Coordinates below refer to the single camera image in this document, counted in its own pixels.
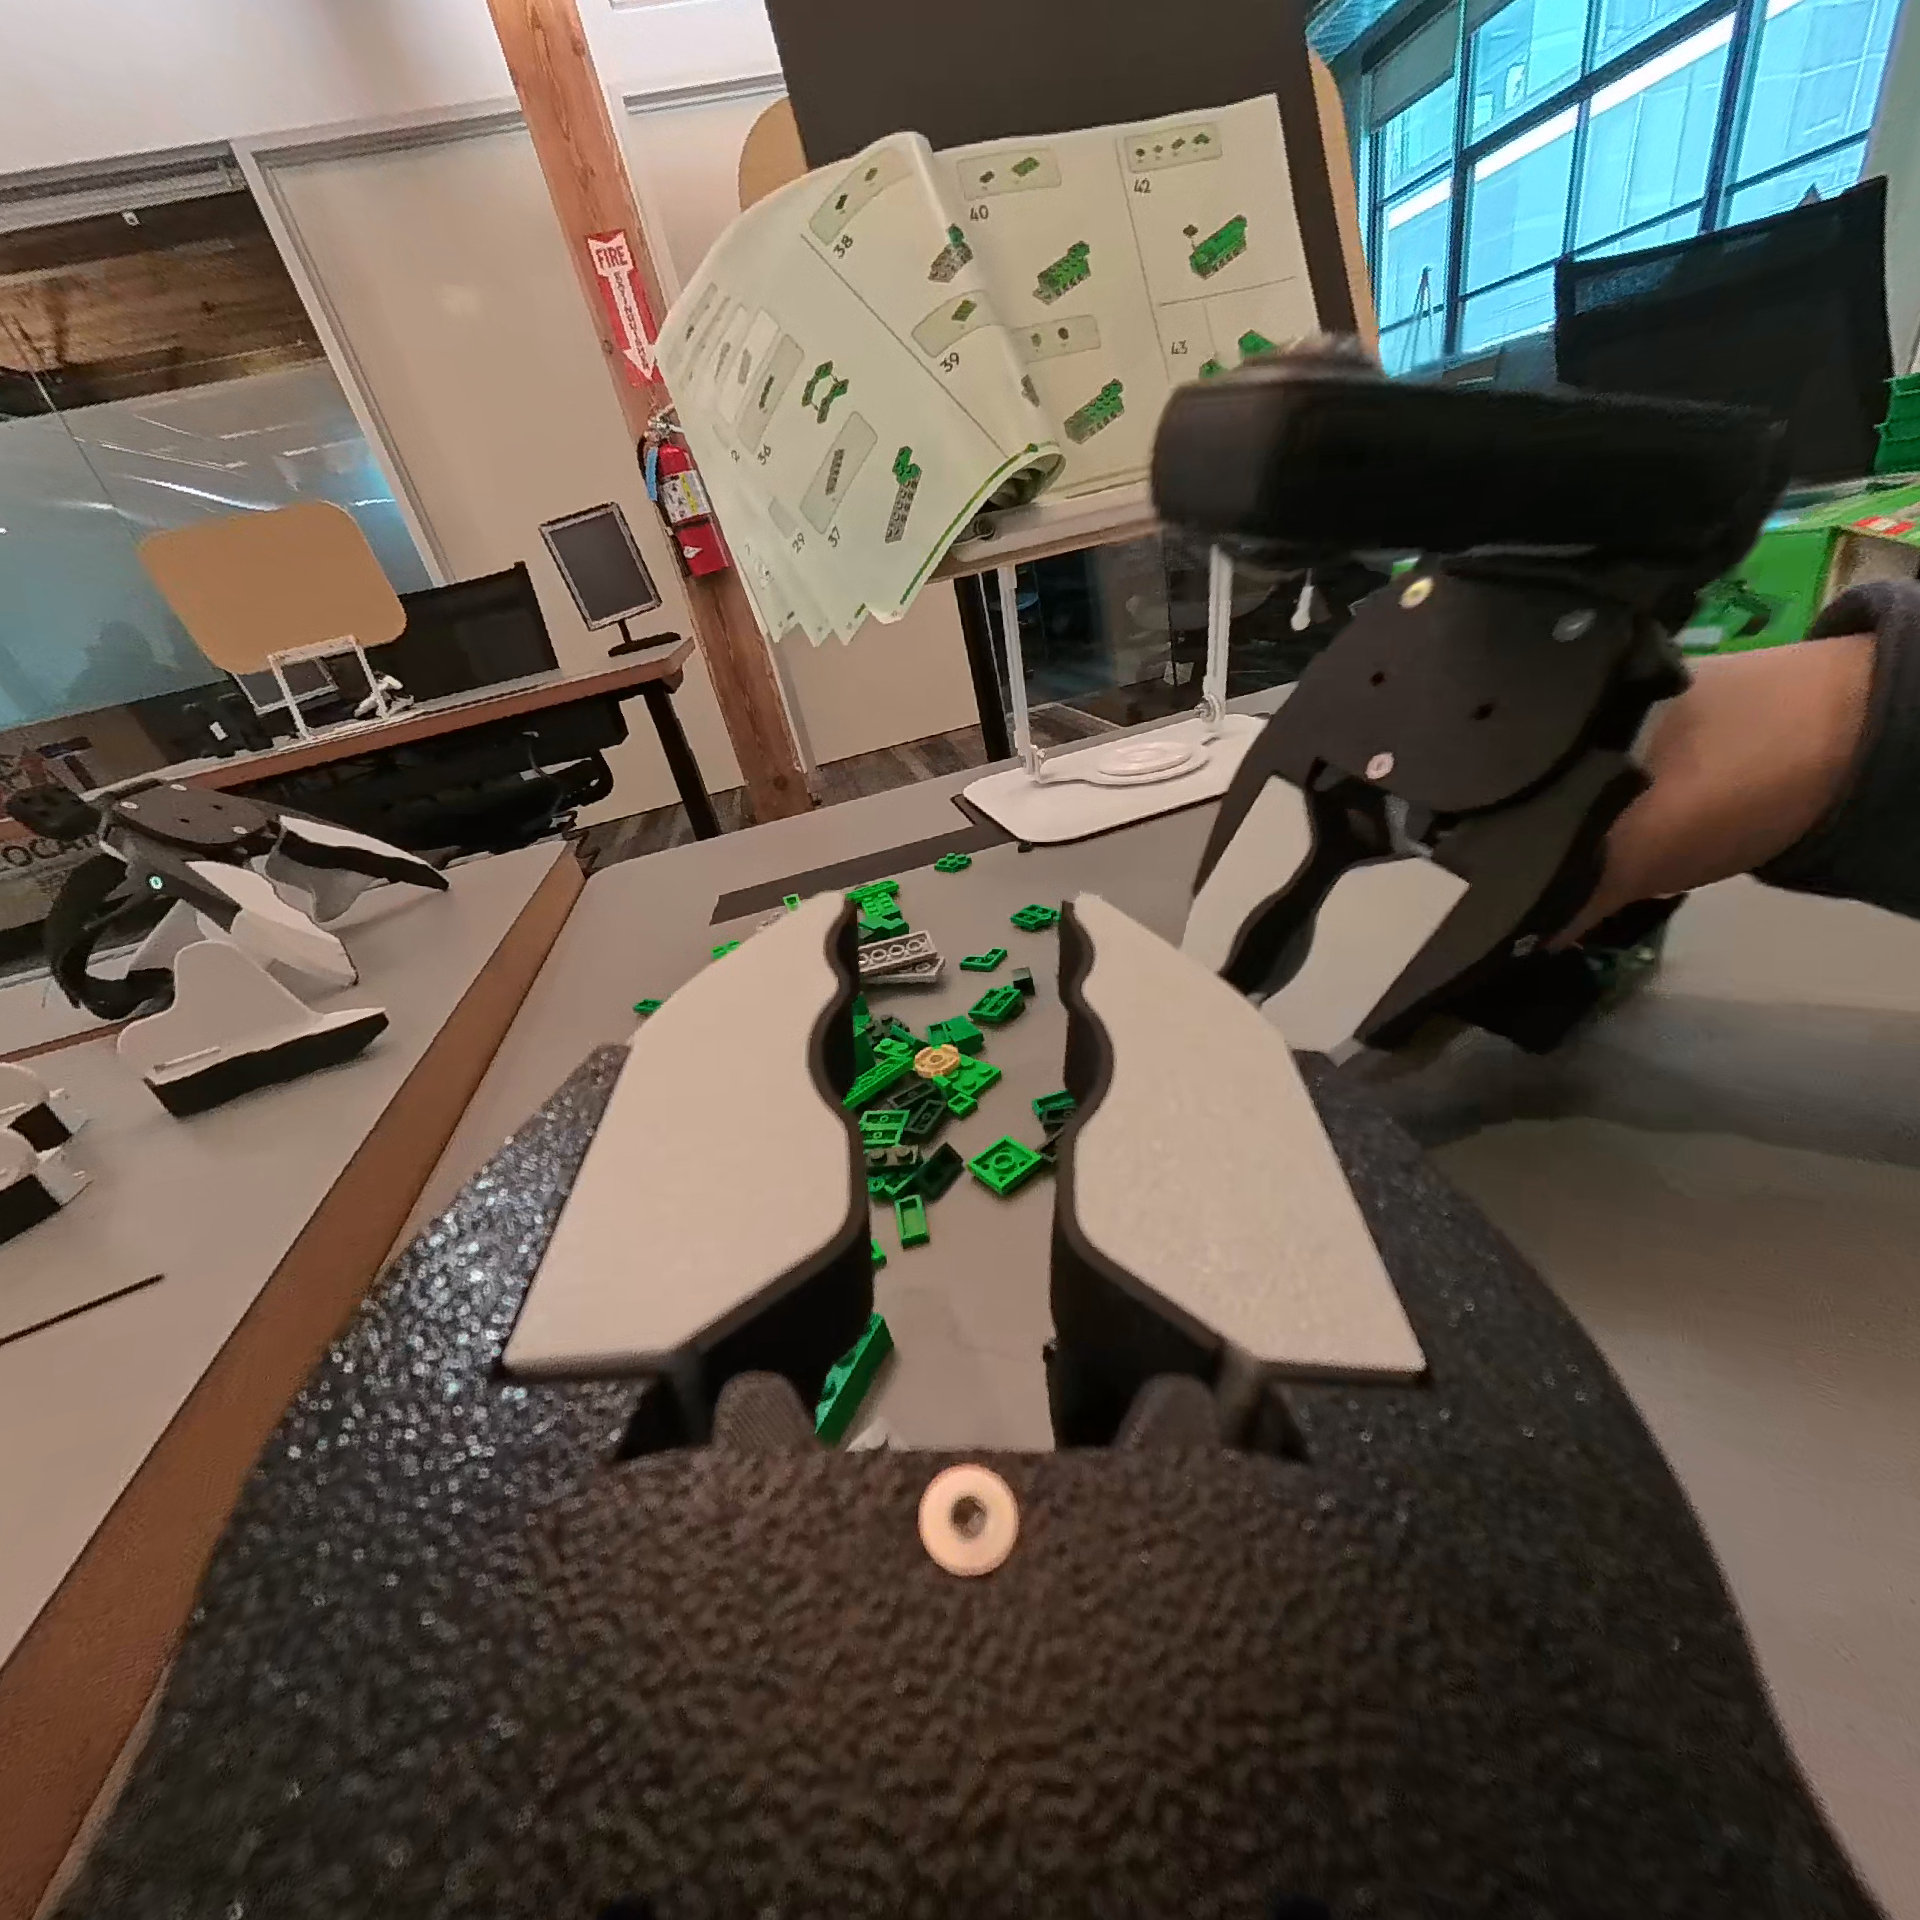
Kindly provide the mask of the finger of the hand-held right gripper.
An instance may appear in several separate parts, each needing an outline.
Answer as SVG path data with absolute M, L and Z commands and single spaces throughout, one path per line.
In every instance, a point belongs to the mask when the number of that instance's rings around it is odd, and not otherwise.
M 1434 859 L 1360 865 L 1330 886 L 1301 964 L 1247 1001 L 1298 1052 L 1355 1053 L 1367 1018 L 1467 891 Z
M 1311 823 L 1304 794 L 1286 780 L 1265 780 L 1247 807 L 1231 841 L 1198 886 L 1183 925 L 1183 953 L 1222 975 L 1242 924 L 1258 905 L 1286 886 L 1311 851 Z M 1360 939 L 1375 897 L 1397 886 L 1397 865 L 1378 862 L 1338 875 L 1335 891 L 1319 907 L 1304 932 L 1301 964 L 1254 998 L 1326 998 L 1337 994 L 1335 974 L 1344 967 L 1344 941 Z

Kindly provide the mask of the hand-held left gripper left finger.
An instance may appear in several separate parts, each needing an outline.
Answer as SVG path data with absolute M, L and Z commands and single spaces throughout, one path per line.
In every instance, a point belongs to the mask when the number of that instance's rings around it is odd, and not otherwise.
M 855 915 L 814 897 L 640 1022 L 501 1371 L 739 1373 L 805 1402 L 869 1323 L 870 1213 L 853 1089 Z

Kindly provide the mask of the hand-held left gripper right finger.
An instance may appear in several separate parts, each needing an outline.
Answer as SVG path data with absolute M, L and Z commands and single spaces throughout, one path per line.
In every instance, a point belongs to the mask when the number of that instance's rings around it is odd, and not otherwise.
M 1158 1375 L 1402 1385 L 1411 1331 L 1302 1069 L 1258 1011 L 1115 903 L 1062 905 L 1047 1299 L 1062 1398 Z

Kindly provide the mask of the pile of green toy bricks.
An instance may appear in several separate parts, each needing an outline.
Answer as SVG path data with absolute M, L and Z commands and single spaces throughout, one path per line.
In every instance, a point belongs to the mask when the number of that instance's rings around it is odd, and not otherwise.
M 880 930 L 881 907 L 898 905 L 895 878 L 864 882 L 848 897 L 857 903 L 861 941 L 869 930 Z M 1022 903 L 1010 925 L 1040 932 L 1056 927 L 1062 910 L 1056 903 Z M 967 1117 L 978 1100 L 999 1084 L 1000 1069 L 982 1061 L 985 1036 L 1015 1020 L 1023 998 L 1037 993 L 1030 969 L 1015 969 L 1005 978 L 989 981 L 989 987 L 963 1015 L 929 1022 L 919 1036 L 891 1015 L 874 1015 L 866 998 L 855 997 L 855 1084 L 848 1092 L 866 1156 L 870 1199 L 895 1207 L 895 1226 L 903 1245 L 921 1245 L 928 1239 L 926 1209 L 947 1194 L 967 1173 L 970 1161 L 957 1154 L 939 1132 L 953 1117 Z M 921 1071 L 917 1061 L 926 1052 L 950 1049 L 954 1066 L 946 1071 Z M 1047 1130 L 1041 1147 L 1019 1147 L 1015 1159 L 1023 1161 L 1015 1173 L 1033 1173 L 1040 1164 L 1050 1165 L 1050 1138 L 1071 1114 L 1066 1092 L 1048 1092 L 1034 1101 L 1033 1114 Z

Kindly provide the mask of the person's right forearm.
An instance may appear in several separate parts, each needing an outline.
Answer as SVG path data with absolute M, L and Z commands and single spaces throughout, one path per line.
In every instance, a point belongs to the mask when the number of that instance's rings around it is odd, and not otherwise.
M 1862 727 L 1831 803 L 1753 870 L 1803 897 L 1917 919 L 1917 583 L 1864 583 L 1831 602 L 1808 645 L 1871 641 Z

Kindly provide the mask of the grey desk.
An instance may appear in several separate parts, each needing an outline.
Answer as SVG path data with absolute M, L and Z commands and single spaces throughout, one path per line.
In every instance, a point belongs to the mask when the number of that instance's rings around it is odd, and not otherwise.
M 631 1001 L 677 987 L 721 897 L 962 829 L 975 730 L 827 773 L 850 799 L 666 851 L 587 829 L 592 874 L 391 1247 L 398 1257 Z M 1346 1069 L 1551 1285 L 1711 1539 L 1783 1729 L 1887 1915 L 1914 1915 L 1914 925 L 1733 881 L 1647 987 L 1533 1061 L 1482 1038 Z M 891 1221 L 895 1361 L 869 1415 L 913 1449 L 1048 1442 L 1047 1186 Z

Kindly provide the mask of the wooden side desk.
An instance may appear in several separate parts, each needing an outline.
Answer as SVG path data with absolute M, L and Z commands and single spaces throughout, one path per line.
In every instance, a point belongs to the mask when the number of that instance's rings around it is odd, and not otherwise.
M 697 836 L 720 833 L 674 698 L 691 643 L 635 643 L 592 675 L 543 675 L 410 705 L 315 740 L 160 769 L 176 782 L 320 815 L 409 851 L 511 851 L 573 825 L 613 788 L 608 756 L 642 702 Z

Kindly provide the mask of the person's right hand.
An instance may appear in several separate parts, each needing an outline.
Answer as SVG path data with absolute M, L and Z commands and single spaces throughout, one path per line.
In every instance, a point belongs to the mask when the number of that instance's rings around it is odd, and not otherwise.
M 1704 660 L 1653 715 L 1645 788 L 1606 833 L 1600 881 L 1551 947 L 1634 903 L 1754 874 L 1801 841 L 1857 756 L 1874 666 L 1867 633 Z

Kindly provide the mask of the white book stand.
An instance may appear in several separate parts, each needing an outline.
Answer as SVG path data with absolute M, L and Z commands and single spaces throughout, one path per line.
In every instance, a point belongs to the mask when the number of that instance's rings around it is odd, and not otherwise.
M 1019 844 L 1075 844 L 1219 799 L 1264 719 L 1288 698 L 1281 686 L 1230 702 L 1231 565 L 1215 558 L 1198 706 L 1166 724 L 1043 755 L 1023 693 L 1017 566 L 1157 530 L 1145 484 L 1043 498 L 993 515 L 985 534 L 957 542 L 939 566 L 962 615 L 981 733 L 1000 761 L 963 788 L 963 803 Z

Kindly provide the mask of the long green plate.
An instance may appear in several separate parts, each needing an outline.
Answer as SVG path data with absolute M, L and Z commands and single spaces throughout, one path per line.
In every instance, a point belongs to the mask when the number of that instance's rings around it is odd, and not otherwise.
M 843 1442 L 872 1383 L 894 1356 L 894 1335 L 881 1313 L 870 1313 L 855 1345 L 830 1367 L 814 1407 L 814 1434 L 823 1446 Z

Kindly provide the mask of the black tape strip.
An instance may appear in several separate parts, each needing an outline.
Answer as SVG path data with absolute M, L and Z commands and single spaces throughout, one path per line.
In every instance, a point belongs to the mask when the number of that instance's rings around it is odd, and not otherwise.
M 946 881 L 946 875 L 939 875 L 934 870 L 906 870 L 889 867 L 881 867 L 878 874 L 793 874 L 779 881 L 767 881 L 753 886 L 739 886 L 731 893 L 721 893 L 710 903 L 709 925 L 712 930 L 750 924 L 758 925 L 785 911 L 791 899 L 807 903 L 815 897 L 832 897 L 834 901 L 843 897 L 855 897 L 855 901 L 861 903 L 869 897 L 878 899 L 874 891 L 885 881 L 895 882 L 895 889 L 887 899 L 894 901 L 898 917 L 919 924 L 929 911 L 929 903 L 937 893 L 931 882 Z

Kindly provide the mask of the green cardboard box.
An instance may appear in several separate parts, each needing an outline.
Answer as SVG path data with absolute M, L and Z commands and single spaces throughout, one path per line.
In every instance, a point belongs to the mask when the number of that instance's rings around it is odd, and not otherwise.
M 1787 493 L 1746 558 L 1701 594 L 1678 645 L 1730 655 L 1795 643 L 1843 593 L 1914 575 L 1914 471 Z

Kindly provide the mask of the black monitor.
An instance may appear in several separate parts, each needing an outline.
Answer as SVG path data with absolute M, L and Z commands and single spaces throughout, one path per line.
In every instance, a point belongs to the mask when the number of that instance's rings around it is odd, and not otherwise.
M 1554 265 L 1569 388 L 1742 405 L 1795 486 L 1867 475 L 1891 380 L 1886 181 L 1681 242 Z

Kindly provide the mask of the white gripper dock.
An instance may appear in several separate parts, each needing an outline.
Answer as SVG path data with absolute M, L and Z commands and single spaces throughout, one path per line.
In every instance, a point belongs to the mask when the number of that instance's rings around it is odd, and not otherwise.
M 174 903 L 135 961 L 160 986 L 120 1029 L 117 1061 L 176 1117 L 347 1066 L 391 1026 L 381 1005 L 321 1012 L 280 981 L 289 969 L 352 987 L 358 974 L 342 945 L 273 889 L 225 927 Z

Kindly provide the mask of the grey table wooden edge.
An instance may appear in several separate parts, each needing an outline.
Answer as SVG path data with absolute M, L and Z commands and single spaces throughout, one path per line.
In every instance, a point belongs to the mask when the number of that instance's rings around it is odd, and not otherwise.
M 89 1116 L 89 1189 L 5 1247 L 5 1915 L 34 1915 L 147 1708 L 237 1486 L 365 1295 L 584 886 L 547 841 L 342 927 L 385 1036 L 176 1121 L 94 1036 L 23 1061 Z

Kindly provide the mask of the large window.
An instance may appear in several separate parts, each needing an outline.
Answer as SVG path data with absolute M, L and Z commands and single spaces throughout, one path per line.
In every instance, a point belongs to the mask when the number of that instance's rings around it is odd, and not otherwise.
M 1551 329 L 1560 260 L 1811 202 L 1867 174 L 1914 4 L 1322 2 L 1391 375 Z

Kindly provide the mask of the black office chair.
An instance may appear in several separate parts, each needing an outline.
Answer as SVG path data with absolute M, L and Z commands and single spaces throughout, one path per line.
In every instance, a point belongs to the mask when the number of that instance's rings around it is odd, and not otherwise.
M 488 693 L 560 668 L 523 563 L 399 597 L 399 636 L 371 669 L 416 705 Z M 374 836 L 410 851 L 498 851 L 565 827 L 610 797 L 608 751 L 625 740 L 619 702 L 523 711 L 414 740 L 349 780 Z

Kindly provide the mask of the spare black white gripper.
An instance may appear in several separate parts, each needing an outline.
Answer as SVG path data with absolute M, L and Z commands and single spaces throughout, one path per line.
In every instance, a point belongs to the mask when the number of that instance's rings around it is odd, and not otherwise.
M 416 853 L 211 787 L 151 780 L 83 795 L 37 783 L 5 811 L 41 836 L 94 845 L 43 924 L 43 958 L 66 1001 L 109 1023 L 174 997 L 176 953 L 155 945 L 120 975 L 91 967 L 95 945 L 147 907 L 186 945 L 223 938 L 262 969 L 347 987 L 357 969 L 330 925 L 365 889 L 447 889 Z

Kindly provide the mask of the small standing screen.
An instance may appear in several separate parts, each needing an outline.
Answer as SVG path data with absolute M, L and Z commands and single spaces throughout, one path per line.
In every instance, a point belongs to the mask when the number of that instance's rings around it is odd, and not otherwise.
M 547 518 L 537 530 L 582 626 L 589 633 L 614 631 L 610 658 L 681 643 L 674 633 L 635 631 L 640 617 L 662 609 L 662 594 L 619 503 Z

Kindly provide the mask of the thin dark stick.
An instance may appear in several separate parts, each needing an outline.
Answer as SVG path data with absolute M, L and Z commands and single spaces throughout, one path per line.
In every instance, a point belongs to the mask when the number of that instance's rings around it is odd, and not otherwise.
M 135 1279 L 135 1283 L 130 1283 L 130 1285 L 114 1287 L 114 1289 L 109 1289 L 109 1291 L 104 1291 L 104 1293 L 97 1293 L 97 1295 L 95 1295 L 95 1299 L 91 1299 L 91 1300 L 83 1300 L 83 1302 L 70 1306 L 70 1307 L 63 1307 L 63 1309 L 51 1313 L 51 1314 L 45 1314 L 45 1316 L 41 1316 L 41 1319 L 37 1319 L 37 1321 L 26 1323 L 26 1326 L 23 1326 L 23 1327 L 13 1327 L 13 1331 L 8 1331 L 8 1332 L 2 1332 L 2 1349 L 13 1346 L 13 1345 L 18 1345 L 19 1339 L 34 1337 L 34 1335 L 39 1335 L 39 1332 L 45 1332 L 45 1331 L 59 1327 L 59 1326 L 63 1326 L 63 1323 L 70 1323 L 70 1321 L 75 1321 L 75 1319 L 82 1319 L 82 1316 L 86 1316 L 89 1313 L 95 1313 L 95 1309 L 102 1309 L 102 1307 L 109 1307 L 109 1306 L 118 1306 L 118 1302 L 122 1302 L 122 1300 L 127 1300 L 127 1299 L 137 1295 L 139 1291 L 153 1289 L 155 1285 L 162 1285 L 162 1279 L 165 1279 L 165 1275 L 162 1275 L 162 1273 L 153 1273 L 153 1275 L 147 1275 L 147 1278 L 144 1278 L 144 1279 Z

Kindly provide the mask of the green building instruction booklet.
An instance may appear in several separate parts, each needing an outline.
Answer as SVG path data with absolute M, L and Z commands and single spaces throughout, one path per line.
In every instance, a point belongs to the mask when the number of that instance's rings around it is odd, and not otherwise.
M 1167 398 L 1321 329 L 1270 97 L 931 150 L 738 213 L 658 341 L 758 631 L 898 621 L 954 547 L 1111 521 Z

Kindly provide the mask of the clear acrylic stand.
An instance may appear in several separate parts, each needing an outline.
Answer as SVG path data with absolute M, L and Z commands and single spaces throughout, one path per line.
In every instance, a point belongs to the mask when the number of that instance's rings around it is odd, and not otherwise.
M 279 650 L 266 671 L 299 740 L 369 730 L 414 706 L 410 693 L 349 636 Z

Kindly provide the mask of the white black dock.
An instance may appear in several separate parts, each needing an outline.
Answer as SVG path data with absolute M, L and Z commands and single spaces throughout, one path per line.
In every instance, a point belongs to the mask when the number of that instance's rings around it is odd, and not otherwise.
M 56 1217 L 89 1186 L 73 1156 L 83 1111 L 32 1068 L 2 1062 L 2 1243 Z

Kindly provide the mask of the red fire extinguisher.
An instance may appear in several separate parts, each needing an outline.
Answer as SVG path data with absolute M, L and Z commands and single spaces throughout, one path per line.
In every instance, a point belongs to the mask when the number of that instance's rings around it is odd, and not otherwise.
M 642 486 L 678 551 L 681 572 L 689 581 L 726 573 L 731 569 L 729 545 L 671 405 L 656 409 L 640 431 L 638 466 Z

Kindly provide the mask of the tan rounded board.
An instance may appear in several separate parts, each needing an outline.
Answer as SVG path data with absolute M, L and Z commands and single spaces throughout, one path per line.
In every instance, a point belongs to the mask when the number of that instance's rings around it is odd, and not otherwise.
M 320 645 L 369 650 L 405 628 L 371 547 L 326 500 L 151 532 L 135 555 L 202 658 L 229 675 Z

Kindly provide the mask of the black panel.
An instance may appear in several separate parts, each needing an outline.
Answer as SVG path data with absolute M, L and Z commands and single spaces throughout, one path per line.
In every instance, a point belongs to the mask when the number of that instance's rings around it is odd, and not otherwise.
M 1145 481 L 1167 396 L 1265 347 L 1353 335 L 1294 2 L 767 4 L 814 169 L 887 137 L 987 281 L 1062 471 Z

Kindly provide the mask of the red fire sign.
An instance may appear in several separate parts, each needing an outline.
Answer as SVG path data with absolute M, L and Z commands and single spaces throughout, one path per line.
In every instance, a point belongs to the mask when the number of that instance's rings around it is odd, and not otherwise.
M 658 385 L 656 321 L 631 238 L 622 229 L 592 230 L 582 238 L 582 245 L 625 380 L 633 388 L 647 394 Z

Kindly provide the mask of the wooden post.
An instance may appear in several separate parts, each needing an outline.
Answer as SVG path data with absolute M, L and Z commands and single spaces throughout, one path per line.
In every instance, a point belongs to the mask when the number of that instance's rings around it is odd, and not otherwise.
M 622 229 L 631 238 L 656 331 L 666 300 L 581 12 L 573 2 L 488 2 L 486 12 L 560 222 L 566 263 L 592 314 L 629 441 L 638 447 L 653 412 L 674 403 L 661 377 L 650 391 L 629 385 L 584 235 Z M 682 599 L 751 820 L 767 825 L 811 811 L 815 797 L 777 666 L 736 572 L 682 579 Z

